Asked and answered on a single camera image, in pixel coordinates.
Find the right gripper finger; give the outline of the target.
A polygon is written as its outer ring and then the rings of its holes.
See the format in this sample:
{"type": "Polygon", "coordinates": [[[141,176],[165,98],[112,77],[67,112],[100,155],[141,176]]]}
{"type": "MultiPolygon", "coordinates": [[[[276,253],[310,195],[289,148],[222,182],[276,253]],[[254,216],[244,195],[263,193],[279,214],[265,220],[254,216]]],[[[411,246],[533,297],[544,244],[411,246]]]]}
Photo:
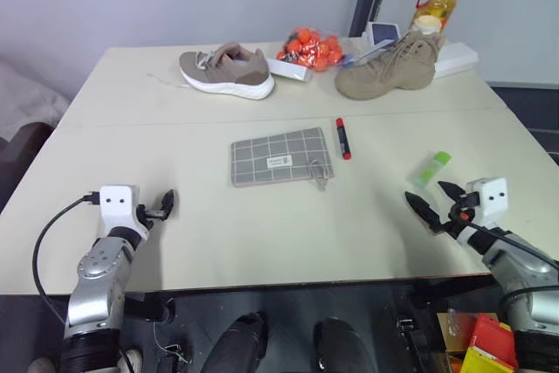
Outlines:
{"type": "Polygon", "coordinates": [[[465,191],[455,183],[438,181],[438,185],[453,202],[458,202],[465,195],[465,191]]]}
{"type": "Polygon", "coordinates": [[[414,213],[433,233],[440,233],[443,231],[443,225],[440,222],[438,213],[436,213],[422,197],[409,191],[405,191],[404,197],[414,213]]]}

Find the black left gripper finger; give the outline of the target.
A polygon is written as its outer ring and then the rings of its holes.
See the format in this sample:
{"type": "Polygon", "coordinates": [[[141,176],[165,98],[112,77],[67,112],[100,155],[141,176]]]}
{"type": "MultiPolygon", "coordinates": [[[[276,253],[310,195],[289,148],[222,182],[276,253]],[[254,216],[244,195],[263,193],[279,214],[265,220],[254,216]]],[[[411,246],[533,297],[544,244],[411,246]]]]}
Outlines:
{"type": "Polygon", "coordinates": [[[174,208],[175,192],[168,190],[162,198],[160,208],[160,218],[168,218],[174,208]]]}

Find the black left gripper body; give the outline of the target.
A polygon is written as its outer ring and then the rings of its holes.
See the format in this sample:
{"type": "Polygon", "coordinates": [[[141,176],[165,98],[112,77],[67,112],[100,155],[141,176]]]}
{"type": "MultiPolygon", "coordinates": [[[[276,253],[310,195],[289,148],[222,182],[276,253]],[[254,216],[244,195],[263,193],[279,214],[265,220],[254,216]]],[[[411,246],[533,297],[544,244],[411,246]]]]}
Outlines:
{"type": "Polygon", "coordinates": [[[139,204],[136,207],[136,217],[147,230],[151,230],[155,220],[165,221],[169,217],[169,207],[164,205],[159,210],[150,210],[144,204],[139,204]]]}

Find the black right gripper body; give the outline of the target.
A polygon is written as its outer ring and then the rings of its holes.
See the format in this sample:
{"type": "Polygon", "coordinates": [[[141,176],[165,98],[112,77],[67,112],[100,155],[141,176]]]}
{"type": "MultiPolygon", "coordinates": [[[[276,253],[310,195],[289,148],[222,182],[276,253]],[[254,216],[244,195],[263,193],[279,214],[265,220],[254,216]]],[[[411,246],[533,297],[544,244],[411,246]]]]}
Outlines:
{"type": "Polygon", "coordinates": [[[473,222],[475,208],[480,204],[477,192],[465,193],[454,197],[454,204],[449,210],[449,220],[442,224],[442,231],[457,239],[459,234],[473,222]]]}

